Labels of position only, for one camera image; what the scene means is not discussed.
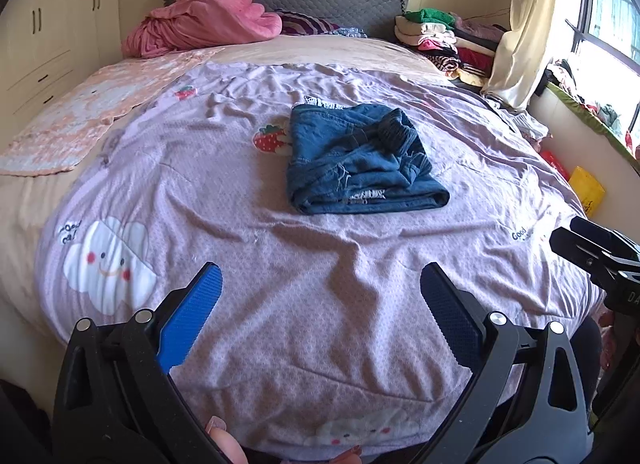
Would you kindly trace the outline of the left hand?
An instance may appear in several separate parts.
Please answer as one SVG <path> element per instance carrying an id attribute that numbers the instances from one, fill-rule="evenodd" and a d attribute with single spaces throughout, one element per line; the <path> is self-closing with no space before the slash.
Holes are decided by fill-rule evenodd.
<path id="1" fill-rule="evenodd" d="M 207 422 L 205 431 L 221 452 L 233 464 L 247 464 L 247 457 L 240 444 L 229 434 L 227 424 L 218 416 L 212 416 Z"/>

